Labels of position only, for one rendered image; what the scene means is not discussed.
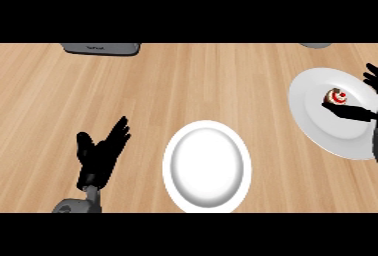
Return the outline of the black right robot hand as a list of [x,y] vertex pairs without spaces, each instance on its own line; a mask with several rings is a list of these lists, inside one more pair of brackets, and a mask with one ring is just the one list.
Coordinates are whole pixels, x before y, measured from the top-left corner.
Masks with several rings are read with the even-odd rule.
[[[368,63],[368,71],[364,73],[364,83],[371,86],[371,88],[378,93],[378,67]],[[378,120],[378,114],[364,107],[349,106],[349,105],[336,105],[333,103],[324,102],[322,106],[340,117],[344,119],[371,122]]]

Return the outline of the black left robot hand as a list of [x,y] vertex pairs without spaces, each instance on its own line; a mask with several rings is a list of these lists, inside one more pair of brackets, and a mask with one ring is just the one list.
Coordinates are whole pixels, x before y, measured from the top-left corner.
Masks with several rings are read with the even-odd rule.
[[121,117],[105,140],[95,143],[86,132],[77,134],[77,158],[82,163],[77,188],[107,186],[118,156],[132,137],[129,120]]

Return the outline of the red and white cupcake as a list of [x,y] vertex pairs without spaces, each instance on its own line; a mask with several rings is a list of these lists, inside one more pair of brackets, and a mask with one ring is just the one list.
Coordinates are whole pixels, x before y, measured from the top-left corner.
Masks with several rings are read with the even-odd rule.
[[333,88],[325,95],[324,98],[325,103],[333,103],[336,105],[344,105],[347,103],[347,95],[346,93],[338,89]]

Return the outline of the white round plate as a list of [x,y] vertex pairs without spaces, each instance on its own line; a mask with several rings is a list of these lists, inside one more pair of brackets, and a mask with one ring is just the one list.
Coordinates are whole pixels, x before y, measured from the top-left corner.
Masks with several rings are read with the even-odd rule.
[[294,120],[312,141],[333,154],[353,160],[369,160],[375,121],[340,118],[324,106],[334,88],[346,94],[346,104],[378,111],[375,90],[349,73],[333,68],[312,68],[294,78],[288,104]]

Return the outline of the white oval plate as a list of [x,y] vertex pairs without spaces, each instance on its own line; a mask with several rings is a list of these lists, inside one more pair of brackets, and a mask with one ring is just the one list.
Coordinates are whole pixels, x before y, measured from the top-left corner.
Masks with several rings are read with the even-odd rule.
[[220,122],[189,123],[163,157],[167,193],[186,213],[231,213],[248,194],[251,157],[238,133]]

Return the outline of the grey rounded object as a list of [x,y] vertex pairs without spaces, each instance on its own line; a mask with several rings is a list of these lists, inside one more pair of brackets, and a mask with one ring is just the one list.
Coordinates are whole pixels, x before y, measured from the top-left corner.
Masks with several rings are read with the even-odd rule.
[[331,46],[333,43],[300,43],[304,47],[312,49],[322,49]]

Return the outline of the dark grey appliance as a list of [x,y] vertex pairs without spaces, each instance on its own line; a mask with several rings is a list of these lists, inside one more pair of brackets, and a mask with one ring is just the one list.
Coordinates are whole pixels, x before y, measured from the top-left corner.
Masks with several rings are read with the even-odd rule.
[[101,56],[135,56],[141,43],[62,43],[68,53]]

